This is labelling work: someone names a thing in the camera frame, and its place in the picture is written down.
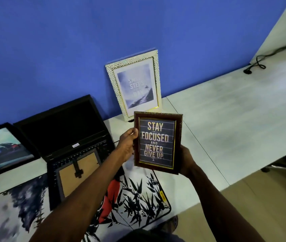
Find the person's right hand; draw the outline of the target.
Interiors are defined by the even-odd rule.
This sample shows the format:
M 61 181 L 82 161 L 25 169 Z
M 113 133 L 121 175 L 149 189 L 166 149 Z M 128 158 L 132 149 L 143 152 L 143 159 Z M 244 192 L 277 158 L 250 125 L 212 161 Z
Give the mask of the person's right hand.
M 191 153 L 189 152 L 189 161 L 182 161 L 181 159 L 181 166 L 180 166 L 179 173 L 185 176 L 186 178 L 189 178 L 191 170 L 193 170 L 195 166 L 196 166 L 196 163 Z

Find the person's left hand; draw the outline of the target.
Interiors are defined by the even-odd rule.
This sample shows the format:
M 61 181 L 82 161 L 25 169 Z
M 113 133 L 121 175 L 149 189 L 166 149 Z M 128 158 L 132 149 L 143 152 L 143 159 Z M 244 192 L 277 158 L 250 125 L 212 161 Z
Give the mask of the person's left hand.
M 122 163 L 128 161 L 128 159 L 134 154 L 134 141 L 135 139 L 127 137 L 127 131 L 120 136 L 116 147 L 116 153 Z

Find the brown framed quote picture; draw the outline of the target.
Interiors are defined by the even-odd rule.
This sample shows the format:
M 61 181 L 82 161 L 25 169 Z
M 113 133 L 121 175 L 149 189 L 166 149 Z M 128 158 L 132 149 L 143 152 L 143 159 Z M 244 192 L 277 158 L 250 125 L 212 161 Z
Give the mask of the brown framed quote picture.
M 183 114 L 134 112 L 134 165 L 178 175 Z

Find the person's right forearm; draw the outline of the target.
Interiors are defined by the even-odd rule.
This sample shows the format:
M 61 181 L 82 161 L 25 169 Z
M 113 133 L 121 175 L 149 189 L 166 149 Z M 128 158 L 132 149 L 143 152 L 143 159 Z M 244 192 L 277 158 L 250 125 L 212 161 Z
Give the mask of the person's right forearm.
M 198 165 L 194 163 L 189 167 L 185 176 L 197 192 L 204 216 L 217 242 L 265 242 Z

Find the person's left forearm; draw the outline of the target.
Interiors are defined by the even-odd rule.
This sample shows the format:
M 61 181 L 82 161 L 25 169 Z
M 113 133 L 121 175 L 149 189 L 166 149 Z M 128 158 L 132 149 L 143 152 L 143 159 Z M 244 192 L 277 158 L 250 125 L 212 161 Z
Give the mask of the person's left forearm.
M 133 148 L 116 148 L 103 164 L 83 181 L 41 223 L 29 242 L 81 242 L 110 182 Z

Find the bamboo print desk mat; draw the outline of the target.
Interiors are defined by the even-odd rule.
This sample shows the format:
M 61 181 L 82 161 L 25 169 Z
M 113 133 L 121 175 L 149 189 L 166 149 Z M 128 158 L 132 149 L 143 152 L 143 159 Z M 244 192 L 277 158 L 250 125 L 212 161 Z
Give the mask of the bamboo print desk mat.
M 125 172 L 109 184 L 81 242 L 114 242 L 171 212 L 154 171 Z M 0 242 L 29 242 L 51 213 L 43 174 L 0 193 Z

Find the black laptop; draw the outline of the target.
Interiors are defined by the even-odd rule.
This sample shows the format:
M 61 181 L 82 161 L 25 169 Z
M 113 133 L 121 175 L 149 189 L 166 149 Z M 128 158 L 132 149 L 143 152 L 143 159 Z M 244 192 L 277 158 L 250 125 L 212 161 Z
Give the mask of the black laptop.
M 60 171 L 71 167 L 71 178 L 85 179 L 81 159 L 94 154 L 101 164 L 115 149 L 112 137 L 90 95 L 83 96 L 13 124 L 47 163 L 50 210 L 67 194 Z

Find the person's dark trousers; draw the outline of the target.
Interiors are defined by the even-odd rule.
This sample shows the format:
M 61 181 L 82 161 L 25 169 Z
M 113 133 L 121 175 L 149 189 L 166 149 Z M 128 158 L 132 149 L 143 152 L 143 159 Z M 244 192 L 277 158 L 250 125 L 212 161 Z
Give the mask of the person's dark trousers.
M 144 230 L 136 229 L 124 237 L 120 238 L 116 242 L 185 242 L 177 235 L 156 231 L 156 230 Z

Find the black framed car picture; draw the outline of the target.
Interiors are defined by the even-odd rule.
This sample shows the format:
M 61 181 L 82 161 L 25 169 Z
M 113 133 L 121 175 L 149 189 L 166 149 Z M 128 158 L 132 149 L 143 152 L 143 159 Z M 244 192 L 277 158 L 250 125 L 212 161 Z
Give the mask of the black framed car picture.
M 0 125 L 0 174 L 40 158 L 36 148 L 15 126 Z

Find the white textured picture frame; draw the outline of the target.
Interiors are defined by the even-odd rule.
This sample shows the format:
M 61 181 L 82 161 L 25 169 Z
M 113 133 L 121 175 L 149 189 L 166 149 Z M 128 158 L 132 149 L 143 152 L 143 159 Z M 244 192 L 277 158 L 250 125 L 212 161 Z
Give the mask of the white textured picture frame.
M 162 111 L 158 50 L 155 48 L 114 60 L 105 65 L 126 122 L 135 111 Z

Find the cardboard-backed grey picture frame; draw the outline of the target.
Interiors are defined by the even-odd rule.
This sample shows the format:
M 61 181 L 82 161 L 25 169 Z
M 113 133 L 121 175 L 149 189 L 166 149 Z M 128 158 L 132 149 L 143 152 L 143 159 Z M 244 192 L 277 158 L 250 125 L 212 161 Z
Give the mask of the cardboard-backed grey picture frame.
M 96 148 L 81 151 L 54 166 L 60 200 L 68 197 L 101 164 Z

